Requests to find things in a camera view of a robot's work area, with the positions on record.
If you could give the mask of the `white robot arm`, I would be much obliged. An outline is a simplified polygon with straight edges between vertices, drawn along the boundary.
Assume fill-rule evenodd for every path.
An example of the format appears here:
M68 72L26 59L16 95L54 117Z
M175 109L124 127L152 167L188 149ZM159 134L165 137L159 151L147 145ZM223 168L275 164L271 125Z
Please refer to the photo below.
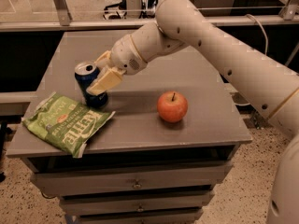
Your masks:
M159 56L197 49L267 121L291 142L281 156L267 224L299 224L299 76L208 22L190 0L162 0L156 22L118 40L95 62L102 70L88 87L98 95Z

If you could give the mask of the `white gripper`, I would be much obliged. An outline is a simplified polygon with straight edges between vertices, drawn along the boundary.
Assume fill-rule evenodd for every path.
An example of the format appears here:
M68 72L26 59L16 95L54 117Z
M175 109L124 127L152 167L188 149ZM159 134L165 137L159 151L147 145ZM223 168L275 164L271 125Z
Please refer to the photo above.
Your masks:
M125 75L135 75L148 64L138 53L131 35L119 39L111 50L105 51L94 63L97 67L104 67L87 88L87 93L95 96L119 85L122 82L123 71Z

